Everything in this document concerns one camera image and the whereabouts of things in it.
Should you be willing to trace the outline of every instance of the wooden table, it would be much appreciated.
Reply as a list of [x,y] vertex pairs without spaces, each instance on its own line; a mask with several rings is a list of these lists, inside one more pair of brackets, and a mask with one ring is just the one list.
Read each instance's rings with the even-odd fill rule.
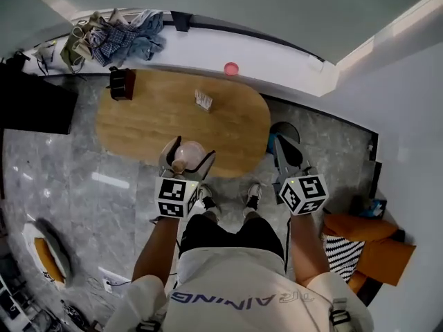
[[[210,113],[195,104],[195,90],[213,98]],[[271,117],[251,87],[210,77],[136,71],[132,101],[114,101],[105,89],[96,130],[109,151],[157,165],[164,146],[177,136],[215,150],[213,176],[252,171],[266,150]]]

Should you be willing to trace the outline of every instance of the gray tile floor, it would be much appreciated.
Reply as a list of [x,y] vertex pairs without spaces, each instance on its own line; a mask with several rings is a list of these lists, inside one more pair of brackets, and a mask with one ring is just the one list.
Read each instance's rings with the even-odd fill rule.
[[[157,170],[101,147],[94,120],[108,77],[85,78],[48,79],[78,90],[70,135],[6,130],[3,208],[10,247],[37,300],[63,317],[60,299],[65,299],[79,306],[91,321],[105,323],[118,299],[103,290],[98,266],[131,277],[153,229],[149,219],[154,214]],[[333,212],[346,211],[352,195],[367,191],[372,178],[372,164],[365,160],[370,134],[294,105],[266,102],[272,123],[285,120],[294,124],[312,163],[325,175],[331,194],[326,207]],[[126,181],[129,189],[95,181],[91,177],[94,172]],[[284,205],[275,204],[271,184],[276,174],[272,156],[267,154],[242,178],[207,178],[221,206],[220,225],[230,231],[240,228],[248,186],[260,181],[264,190],[259,213],[284,243],[289,212]],[[73,286],[63,292],[44,280],[26,251],[21,231],[27,220],[36,218],[51,222],[71,256],[75,278]],[[316,220],[321,222],[321,213]],[[181,223],[180,234],[185,225]]]

